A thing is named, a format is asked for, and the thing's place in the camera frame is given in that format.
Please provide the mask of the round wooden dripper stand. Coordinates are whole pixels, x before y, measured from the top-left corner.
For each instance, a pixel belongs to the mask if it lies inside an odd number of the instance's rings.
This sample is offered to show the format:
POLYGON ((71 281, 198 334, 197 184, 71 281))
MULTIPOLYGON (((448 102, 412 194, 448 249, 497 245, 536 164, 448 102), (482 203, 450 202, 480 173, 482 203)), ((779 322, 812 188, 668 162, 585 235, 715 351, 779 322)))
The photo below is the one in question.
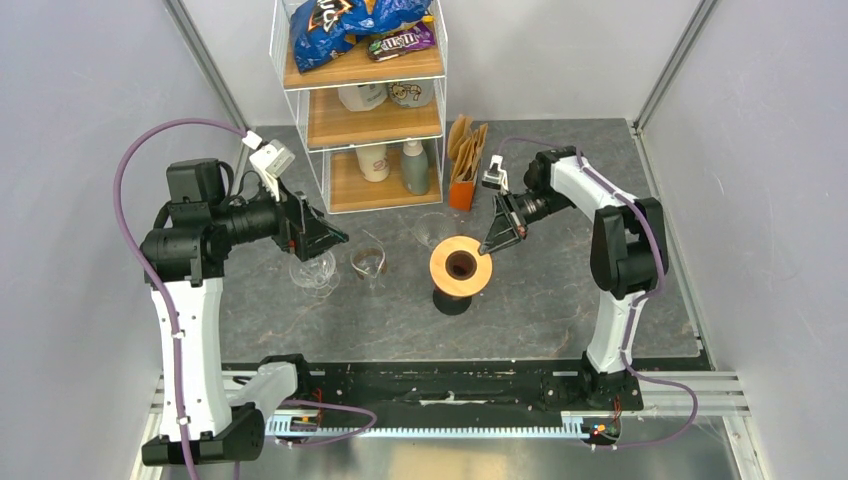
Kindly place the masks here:
POLYGON ((489 254, 481 255, 481 242, 468 236, 452 236, 432 251, 429 270, 435 287, 451 297, 465 298, 480 293, 490 282, 494 264, 489 254))

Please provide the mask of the clear ribbed glass dripper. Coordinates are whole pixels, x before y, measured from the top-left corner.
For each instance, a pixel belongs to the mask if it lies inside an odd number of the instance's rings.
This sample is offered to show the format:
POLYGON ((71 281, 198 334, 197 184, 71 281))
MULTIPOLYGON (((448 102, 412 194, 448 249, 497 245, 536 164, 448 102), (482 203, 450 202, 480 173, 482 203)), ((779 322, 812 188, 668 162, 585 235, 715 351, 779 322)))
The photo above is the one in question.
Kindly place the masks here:
POLYGON ((432 251, 442 241, 457 234, 456 219, 444 213, 427 213, 415 222, 412 232, 421 245, 432 251))

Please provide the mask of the black coffee server pot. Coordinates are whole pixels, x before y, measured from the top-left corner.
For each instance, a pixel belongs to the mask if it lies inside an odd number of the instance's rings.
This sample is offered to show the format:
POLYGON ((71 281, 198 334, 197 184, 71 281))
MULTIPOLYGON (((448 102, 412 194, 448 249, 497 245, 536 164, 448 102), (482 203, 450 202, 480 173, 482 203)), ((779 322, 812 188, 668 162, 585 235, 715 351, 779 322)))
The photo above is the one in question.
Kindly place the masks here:
POLYGON ((472 300, 473 298, 470 296, 452 296, 439 289, 434 289, 432 293, 432 301, 436 309, 448 316, 456 316, 466 312, 471 306, 472 300))

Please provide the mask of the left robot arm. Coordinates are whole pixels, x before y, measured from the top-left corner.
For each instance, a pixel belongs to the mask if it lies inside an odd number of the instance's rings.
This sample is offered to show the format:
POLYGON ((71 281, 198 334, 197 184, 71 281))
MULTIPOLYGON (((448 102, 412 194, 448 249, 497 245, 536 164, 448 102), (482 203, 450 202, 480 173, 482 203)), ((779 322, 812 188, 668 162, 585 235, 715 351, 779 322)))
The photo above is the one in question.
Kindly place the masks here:
POLYGON ((314 393, 306 360, 289 354, 265 357, 228 397, 219 340, 225 262, 235 246, 263 239, 306 262, 349 236, 301 192, 282 188, 274 196, 260 188, 236 199, 223 178, 230 170, 213 158, 171 164, 171 199, 140 246, 160 278, 150 286, 166 368, 160 430, 141 449, 146 466, 255 460, 276 408, 304 407, 314 393))

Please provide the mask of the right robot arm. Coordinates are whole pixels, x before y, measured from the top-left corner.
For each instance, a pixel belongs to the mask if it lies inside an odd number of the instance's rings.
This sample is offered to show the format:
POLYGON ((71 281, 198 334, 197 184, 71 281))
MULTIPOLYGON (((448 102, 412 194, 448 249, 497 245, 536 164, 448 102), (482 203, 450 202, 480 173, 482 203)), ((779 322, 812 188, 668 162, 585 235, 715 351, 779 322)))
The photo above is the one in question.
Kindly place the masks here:
POLYGON ((509 191, 502 162, 502 156, 492 156, 482 176, 483 186, 497 194, 479 254, 520 243, 531 224, 565 208, 579 210, 592 222, 589 264, 600 302, 574 398, 591 409, 610 409, 638 384, 628 370, 635 331, 644 303, 665 285, 663 206, 654 197, 637 198, 611 183, 574 146, 537 153, 521 194, 509 191))

